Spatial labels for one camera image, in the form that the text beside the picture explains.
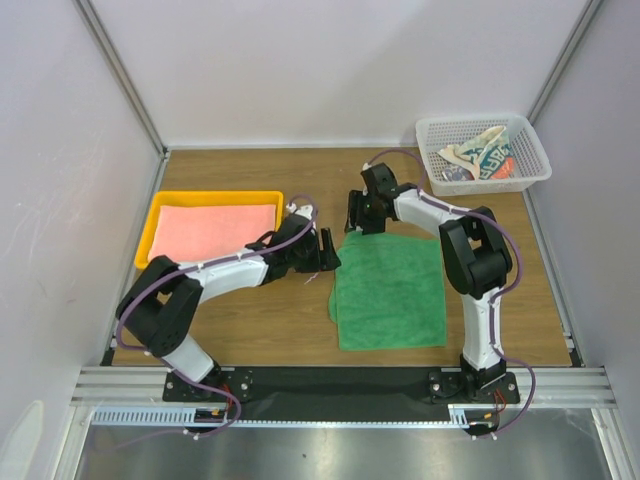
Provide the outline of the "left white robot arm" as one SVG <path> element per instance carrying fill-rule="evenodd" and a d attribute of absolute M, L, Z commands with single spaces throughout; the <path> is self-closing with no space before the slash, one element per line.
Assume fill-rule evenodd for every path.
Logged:
<path fill-rule="evenodd" d="M 181 376 L 187 391 L 208 400 L 223 382 L 221 368 L 190 335 L 198 307 L 227 293 L 261 287 L 289 271 L 316 274 L 341 266 L 329 228 L 300 210 L 241 250 L 201 263 L 152 260 L 116 309 L 116 338 L 127 330 L 141 349 Z"/>

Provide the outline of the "pink towel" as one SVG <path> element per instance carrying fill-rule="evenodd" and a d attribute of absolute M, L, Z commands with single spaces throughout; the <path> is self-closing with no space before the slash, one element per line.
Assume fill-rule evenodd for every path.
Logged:
<path fill-rule="evenodd" d="M 148 258 L 196 262 L 228 255 L 275 228 L 276 207 L 229 205 L 160 208 Z"/>

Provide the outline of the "green towel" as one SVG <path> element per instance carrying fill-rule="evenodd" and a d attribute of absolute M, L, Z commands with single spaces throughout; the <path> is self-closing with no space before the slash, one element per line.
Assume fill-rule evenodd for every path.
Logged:
<path fill-rule="evenodd" d="M 443 347 L 447 343 L 440 244 L 388 233 L 350 232 L 329 297 L 343 351 Z"/>

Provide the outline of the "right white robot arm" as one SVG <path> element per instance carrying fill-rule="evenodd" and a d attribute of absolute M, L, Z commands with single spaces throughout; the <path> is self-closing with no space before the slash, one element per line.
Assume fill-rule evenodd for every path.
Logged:
<path fill-rule="evenodd" d="M 345 229 L 379 234 L 393 220 L 417 226 L 439 239 L 446 277 L 463 305 L 461 392 L 474 402 L 486 400 L 506 375 L 498 293 L 513 268 L 492 211 L 456 207 L 414 184 L 400 184 L 384 163 L 364 165 L 361 176 L 364 188 L 349 193 Z"/>

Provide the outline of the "yellow plastic tray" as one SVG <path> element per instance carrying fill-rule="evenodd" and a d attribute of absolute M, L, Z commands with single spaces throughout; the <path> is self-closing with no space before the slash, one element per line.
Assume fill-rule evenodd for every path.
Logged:
<path fill-rule="evenodd" d="M 280 191 L 160 191 L 155 194 L 149 209 L 143 233 L 136 251 L 134 265 L 137 269 L 143 270 L 152 260 L 148 258 L 148 253 L 158 224 L 160 208 L 163 206 L 201 207 L 264 204 L 270 204 L 276 207 L 275 228 L 273 229 L 275 230 L 280 226 L 283 216 L 284 195 Z M 204 261 L 180 263 L 199 263 Z"/>

